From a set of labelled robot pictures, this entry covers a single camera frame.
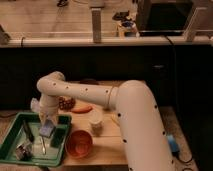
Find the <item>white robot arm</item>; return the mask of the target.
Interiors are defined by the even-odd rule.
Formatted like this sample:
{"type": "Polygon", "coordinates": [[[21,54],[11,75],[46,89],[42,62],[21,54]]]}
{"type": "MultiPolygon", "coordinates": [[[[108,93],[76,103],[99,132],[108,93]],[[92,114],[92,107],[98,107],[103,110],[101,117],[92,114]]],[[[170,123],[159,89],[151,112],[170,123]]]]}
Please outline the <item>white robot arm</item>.
{"type": "Polygon", "coordinates": [[[61,96],[114,110],[129,171],[175,171],[158,105],[145,83],[129,80],[118,87],[76,84],[56,71],[40,78],[37,89],[41,92],[40,110],[51,118],[58,114],[61,96]]]}

